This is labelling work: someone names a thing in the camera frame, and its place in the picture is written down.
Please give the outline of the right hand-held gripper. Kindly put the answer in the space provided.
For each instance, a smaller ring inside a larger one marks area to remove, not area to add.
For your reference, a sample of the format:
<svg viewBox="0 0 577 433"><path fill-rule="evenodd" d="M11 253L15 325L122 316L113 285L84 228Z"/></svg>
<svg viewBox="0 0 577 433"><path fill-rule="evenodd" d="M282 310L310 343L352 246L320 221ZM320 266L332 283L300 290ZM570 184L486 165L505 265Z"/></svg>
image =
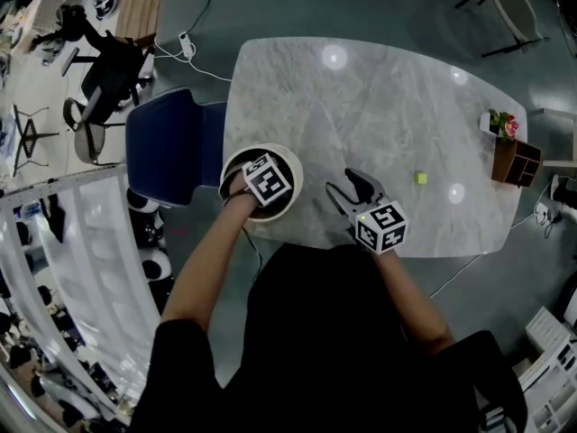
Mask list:
<svg viewBox="0 0 577 433"><path fill-rule="evenodd" d="M396 200L390 200L382 184L361 170L346 168L344 174L353 184L360 203L352 201L334 183L325 184L325 192L351 224L353 240L375 254L402 245L408 230L407 216Z"/></svg>

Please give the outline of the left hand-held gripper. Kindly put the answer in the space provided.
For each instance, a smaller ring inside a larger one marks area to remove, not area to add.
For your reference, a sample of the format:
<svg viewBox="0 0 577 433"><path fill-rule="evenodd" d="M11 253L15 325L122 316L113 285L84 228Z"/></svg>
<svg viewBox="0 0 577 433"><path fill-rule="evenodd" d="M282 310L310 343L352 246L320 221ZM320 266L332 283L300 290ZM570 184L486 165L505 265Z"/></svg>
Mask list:
<svg viewBox="0 0 577 433"><path fill-rule="evenodd" d="M292 186L268 153L242 166L243 179L248 190L266 207L292 190Z"/></svg>

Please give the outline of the person's right forearm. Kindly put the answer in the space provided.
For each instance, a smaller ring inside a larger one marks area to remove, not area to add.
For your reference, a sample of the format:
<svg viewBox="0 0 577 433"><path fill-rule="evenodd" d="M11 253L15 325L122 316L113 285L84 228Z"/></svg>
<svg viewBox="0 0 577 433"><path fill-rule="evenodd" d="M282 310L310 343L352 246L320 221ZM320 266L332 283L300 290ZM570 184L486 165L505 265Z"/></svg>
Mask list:
<svg viewBox="0 0 577 433"><path fill-rule="evenodd" d="M408 338L429 355L453 345L455 339L446 320L409 276L397 254L389 250L371 256Z"/></svg>

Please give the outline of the person's left forearm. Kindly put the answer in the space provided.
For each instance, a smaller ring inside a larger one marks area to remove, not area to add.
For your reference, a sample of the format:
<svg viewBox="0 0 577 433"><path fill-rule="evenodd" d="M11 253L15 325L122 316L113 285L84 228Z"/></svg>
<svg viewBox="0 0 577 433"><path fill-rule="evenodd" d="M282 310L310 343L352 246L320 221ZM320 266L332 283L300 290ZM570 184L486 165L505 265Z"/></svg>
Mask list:
<svg viewBox="0 0 577 433"><path fill-rule="evenodd" d="M161 315L162 322L191 320L207 331L237 239L257 199L235 196L188 257Z"/></svg>

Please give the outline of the cream patterned bucket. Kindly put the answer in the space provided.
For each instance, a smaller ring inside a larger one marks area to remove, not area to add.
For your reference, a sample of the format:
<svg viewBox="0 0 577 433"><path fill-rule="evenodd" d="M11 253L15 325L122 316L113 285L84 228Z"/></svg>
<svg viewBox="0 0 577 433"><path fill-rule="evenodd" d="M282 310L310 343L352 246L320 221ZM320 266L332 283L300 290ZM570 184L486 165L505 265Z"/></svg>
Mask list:
<svg viewBox="0 0 577 433"><path fill-rule="evenodd" d="M249 217L249 220L255 223L268 223L283 217L294 206L304 183L301 162L293 151L278 143L254 144L238 150L224 164L219 185L219 194L222 199L228 198L230 182L236 174L243 174L242 166L248 161L255 161L264 153L272 157L292 186L292 190L266 207L258 205Z"/></svg>

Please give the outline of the blue upholstered chair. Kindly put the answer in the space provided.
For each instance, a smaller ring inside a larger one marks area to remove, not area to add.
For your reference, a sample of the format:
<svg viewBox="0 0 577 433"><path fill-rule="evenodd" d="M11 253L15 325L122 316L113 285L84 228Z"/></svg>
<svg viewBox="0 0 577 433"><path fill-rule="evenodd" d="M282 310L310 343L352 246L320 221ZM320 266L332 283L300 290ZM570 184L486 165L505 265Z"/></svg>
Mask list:
<svg viewBox="0 0 577 433"><path fill-rule="evenodd" d="M165 207L186 207L200 186L219 185L226 102L199 104L173 88L134 108L125 122L128 185Z"/></svg>

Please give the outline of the white round robot toy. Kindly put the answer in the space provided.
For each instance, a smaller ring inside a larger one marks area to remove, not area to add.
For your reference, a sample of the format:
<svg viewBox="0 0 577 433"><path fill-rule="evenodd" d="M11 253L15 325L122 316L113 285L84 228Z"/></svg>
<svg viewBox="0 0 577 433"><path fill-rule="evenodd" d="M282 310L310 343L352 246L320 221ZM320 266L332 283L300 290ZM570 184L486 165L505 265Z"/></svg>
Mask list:
<svg viewBox="0 0 577 433"><path fill-rule="evenodd" d="M139 250L139 255L148 282L163 281L172 276L169 257L161 249L142 248Z"/></svg>
<svg viewBox="0 0 577 433"><path fill-rule="evenodd" d="M140 196L130 188L126 190L126 200L128 208L139 214L152 215L160 208L160 204L158 202Z"/></svg>

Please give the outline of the person's black shirt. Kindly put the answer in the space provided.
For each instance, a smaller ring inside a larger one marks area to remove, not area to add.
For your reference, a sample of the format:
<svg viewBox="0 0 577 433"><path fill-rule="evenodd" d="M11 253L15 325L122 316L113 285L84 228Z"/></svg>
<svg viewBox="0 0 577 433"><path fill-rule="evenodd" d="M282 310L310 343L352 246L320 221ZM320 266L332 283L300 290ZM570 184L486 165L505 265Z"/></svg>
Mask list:
<svg viewBox="0 0 577 433"><path fill-rule="evenodd" d="M478 433L495 409L526 427L524 394L490 332L426 355L368 253L286 244L252 285L226 386L198 323L159 325L129 433Z"/></svg>

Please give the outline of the potted pink flower plant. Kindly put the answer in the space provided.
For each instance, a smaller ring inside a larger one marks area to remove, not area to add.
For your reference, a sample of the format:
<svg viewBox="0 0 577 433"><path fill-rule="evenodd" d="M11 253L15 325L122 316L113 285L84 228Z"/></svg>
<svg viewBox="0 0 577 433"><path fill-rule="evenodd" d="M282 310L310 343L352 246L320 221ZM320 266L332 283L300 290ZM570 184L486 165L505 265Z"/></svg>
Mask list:
<svg viewBox="0 0 577 433"><path fill-rule="evenodd" d="M513 141L517 138L520 124L516 117L507 112L497 112L490 109L483 113L479 122L480 130L505 141Z"/></svg>

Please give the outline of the brown wooden desk organizer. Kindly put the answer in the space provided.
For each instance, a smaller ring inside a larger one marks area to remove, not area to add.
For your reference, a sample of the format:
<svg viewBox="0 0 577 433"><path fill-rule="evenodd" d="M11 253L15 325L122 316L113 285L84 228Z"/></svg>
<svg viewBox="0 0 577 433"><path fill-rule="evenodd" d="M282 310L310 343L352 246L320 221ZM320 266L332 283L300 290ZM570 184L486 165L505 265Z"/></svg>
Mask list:
<svg viewBox="0 0 577 433"><path fill-rule="evenodd" d="M529 188L541 164L540 148L519 140L498 138L495 144L491 179L518 188Z"/></svg>

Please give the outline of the black mesh chair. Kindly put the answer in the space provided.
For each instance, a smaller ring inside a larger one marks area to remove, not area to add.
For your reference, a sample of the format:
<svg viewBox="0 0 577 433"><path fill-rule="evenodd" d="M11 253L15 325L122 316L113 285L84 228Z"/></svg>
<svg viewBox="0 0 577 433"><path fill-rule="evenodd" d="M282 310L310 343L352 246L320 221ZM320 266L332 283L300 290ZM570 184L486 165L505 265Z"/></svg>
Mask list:
<svg viewBox="0 0 577 433"><path fill-rule="evenodd" d="M100 124L87 123L81 119L86 107L72 97L67 97L63 104L63 119L74 133L74 148L77 157L85 164L97 167L117 165L117 162L99 162L98 159L105 145L105 131L109 128L124 126L120 123Z"/></svg>

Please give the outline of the white display shelf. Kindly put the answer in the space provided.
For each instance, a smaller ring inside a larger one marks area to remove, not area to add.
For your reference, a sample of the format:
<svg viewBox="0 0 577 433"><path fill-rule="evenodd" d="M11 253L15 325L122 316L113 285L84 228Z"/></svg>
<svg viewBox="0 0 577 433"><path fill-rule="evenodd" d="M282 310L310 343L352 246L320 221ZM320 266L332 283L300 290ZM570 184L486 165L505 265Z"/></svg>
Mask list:
<svg viewBox="0 0 577 433"><path fill-rule="evenodd" d="M160 320L144 274L122 165L0 197L0 272L69 402L128 425Z"/></svg>

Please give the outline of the grey dining chair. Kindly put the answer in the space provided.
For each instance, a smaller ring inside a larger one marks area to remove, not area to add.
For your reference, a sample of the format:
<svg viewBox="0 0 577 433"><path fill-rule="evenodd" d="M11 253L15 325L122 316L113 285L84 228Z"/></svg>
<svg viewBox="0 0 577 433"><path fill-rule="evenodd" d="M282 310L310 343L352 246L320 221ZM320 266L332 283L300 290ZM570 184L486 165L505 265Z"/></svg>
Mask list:
<svg viewBox="0 0 577 433"><path fill-rule="evenodd" d="M454 8L460 9L471 0L461 0ZM480 0L482 5L487 0ZM528 0L491 0L502 19L503 23L511 32L515 43L494 51L482 53L482 58L488 58L498 54L508 54L513 51L526 51L543 42L550 41L538 31L536 13Z"/></svg>

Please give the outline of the white storage rack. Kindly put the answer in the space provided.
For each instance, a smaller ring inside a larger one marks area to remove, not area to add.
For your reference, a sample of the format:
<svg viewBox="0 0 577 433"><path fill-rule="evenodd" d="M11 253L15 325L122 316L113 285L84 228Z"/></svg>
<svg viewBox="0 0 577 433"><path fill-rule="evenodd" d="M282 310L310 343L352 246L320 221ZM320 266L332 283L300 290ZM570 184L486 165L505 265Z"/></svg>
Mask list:
<svg viewBox="0 0 577 433"><path fill-rule="evenodd" d="M526 326L539 353L519 377L527 403L525 433L577 431L577 334L546 308Z"/></svg>

